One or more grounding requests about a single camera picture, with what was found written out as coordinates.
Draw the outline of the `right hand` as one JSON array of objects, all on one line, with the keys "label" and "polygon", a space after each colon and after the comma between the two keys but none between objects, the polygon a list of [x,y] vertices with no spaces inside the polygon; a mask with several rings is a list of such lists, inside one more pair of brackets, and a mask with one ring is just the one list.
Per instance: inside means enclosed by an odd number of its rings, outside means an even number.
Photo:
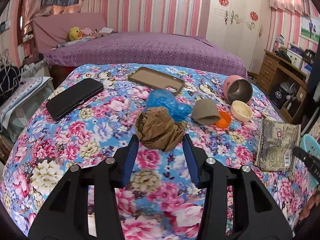
[{"label": "right hand", "polygon": [[306,219],[306,217],[308,217],[310,215],[311,209],[313,207],[318,206],[319,202],[320,202],[320,195],[319,195],[319,191],[317,191],[316,193],[314,193],[310,197],[310,199],[307,202],[307,205],[300,212],[298,223],[301,222],[302,220]]}]

